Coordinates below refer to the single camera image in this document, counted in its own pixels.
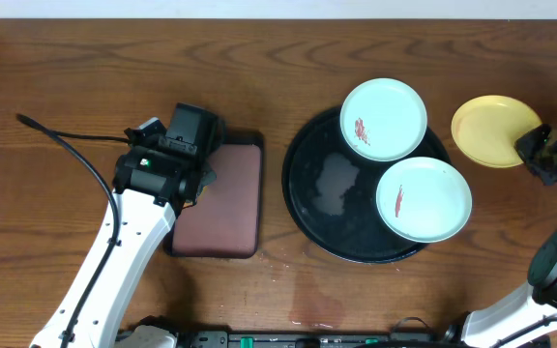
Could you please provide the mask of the green and yellow sponge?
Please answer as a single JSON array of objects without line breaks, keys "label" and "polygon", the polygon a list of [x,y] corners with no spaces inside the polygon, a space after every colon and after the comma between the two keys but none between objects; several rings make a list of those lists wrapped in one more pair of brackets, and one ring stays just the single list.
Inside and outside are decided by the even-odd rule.
[{"label": "green and yellow sponge", "polygon": [[216,172],[212,169],[210,165],[206,165],[202,169],[202,176],[200,179],[200,184],[196,193],[196,196],[193,199],[187,199],[183,205],[184,209],[189,207],[193,207],[197,204],[197,200],[203,194],[205,188],[210,186],[215,180],[217,179]]}]

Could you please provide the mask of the yellow plate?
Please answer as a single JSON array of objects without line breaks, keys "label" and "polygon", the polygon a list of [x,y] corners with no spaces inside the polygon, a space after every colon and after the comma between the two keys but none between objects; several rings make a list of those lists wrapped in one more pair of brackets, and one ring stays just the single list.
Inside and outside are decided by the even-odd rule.
[{"label": "yellow plate", "polygon": [[539,115],[517,99],[488,95],[458,108],[452,119],[452,137],[470,160],[492,168],[521,165],[514,143],[542,124]]}]

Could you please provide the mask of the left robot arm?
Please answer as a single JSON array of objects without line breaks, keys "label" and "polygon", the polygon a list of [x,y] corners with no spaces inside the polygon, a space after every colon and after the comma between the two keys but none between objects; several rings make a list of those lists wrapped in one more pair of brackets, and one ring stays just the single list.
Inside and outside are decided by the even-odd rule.
[{"label": "left robot arm", "polygon": [[138,282],[181,212],[196,204],[216,175],[208,157],[226,136],[224,121],[203,108],[179,103],[169,125],[152,118],[126,129],[129,151],[107,182],[60,131],[18,115],[43,132],[96,177],[107,196],[103,222],[73,284],[34,347],[113,347]]}]

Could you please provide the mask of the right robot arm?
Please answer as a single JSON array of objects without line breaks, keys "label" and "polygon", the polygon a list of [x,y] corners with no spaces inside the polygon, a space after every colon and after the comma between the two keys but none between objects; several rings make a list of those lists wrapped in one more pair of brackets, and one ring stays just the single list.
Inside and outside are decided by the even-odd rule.
[{"label": "right robot arm", "polygon": [[[513,145],[534,176],[557,183],[557,127],[523,133]],[[469,313],[438,342],[445,347],[548,347],[557,331],[557,229],[531,261],[527,282],[498,303]]]}]

